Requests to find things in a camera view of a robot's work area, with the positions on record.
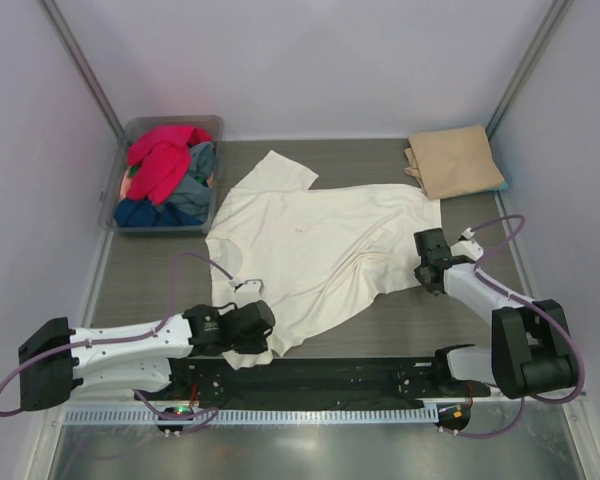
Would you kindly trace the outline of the white t shirt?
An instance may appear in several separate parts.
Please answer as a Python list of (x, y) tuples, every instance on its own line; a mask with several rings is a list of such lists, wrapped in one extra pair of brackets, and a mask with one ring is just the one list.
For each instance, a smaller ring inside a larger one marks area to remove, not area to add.
[(437, 200), (405, 184), (315, 189), (308, 167), (270, 151), (227, 194), (206, 245), (212, 301), (260, 280), (275, 317), (264, 352), (225, 353), (234, 368), (268, 364), (354, 317), (380, 294), (417, 286), (414, 235), (442, 225)]

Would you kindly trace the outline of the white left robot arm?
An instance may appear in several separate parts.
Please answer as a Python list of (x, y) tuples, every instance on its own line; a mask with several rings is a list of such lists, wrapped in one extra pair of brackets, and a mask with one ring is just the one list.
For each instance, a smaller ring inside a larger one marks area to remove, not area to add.
[(18, 349), (20, 407), (46, 410), (96, 391), (160, 392), (180, 379), (178, 361), (226, 352), (259, 354), (275, 325), (262, 300), (193, 306), (167, 320), (115, 328), (47, 321)]

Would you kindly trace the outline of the clear plastic bin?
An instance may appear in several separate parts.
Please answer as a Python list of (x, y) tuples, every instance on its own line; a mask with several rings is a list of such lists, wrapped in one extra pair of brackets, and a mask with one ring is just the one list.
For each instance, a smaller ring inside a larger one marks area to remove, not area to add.
[(137, 117), (118, 143), (100, 224), (127, 235), (205, 235), (219, 207), (224, 121)]

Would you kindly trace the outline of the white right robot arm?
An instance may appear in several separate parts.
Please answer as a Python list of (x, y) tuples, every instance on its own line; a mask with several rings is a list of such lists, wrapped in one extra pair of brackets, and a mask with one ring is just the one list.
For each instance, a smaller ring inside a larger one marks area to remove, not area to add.
[(562, 306), (522, 295), (486, 274), (484, 250), (468, 229), (450, 246), (440, 228), (414, 234), (420, 265), (415, 278), (429, 293), (446, 295), (490, 327), (488, 348), (457, 345), (434, 354), (443, 382), (477, 381), (509, 399), (557, 404), (584, 387), (584, 362), (571, 339)]

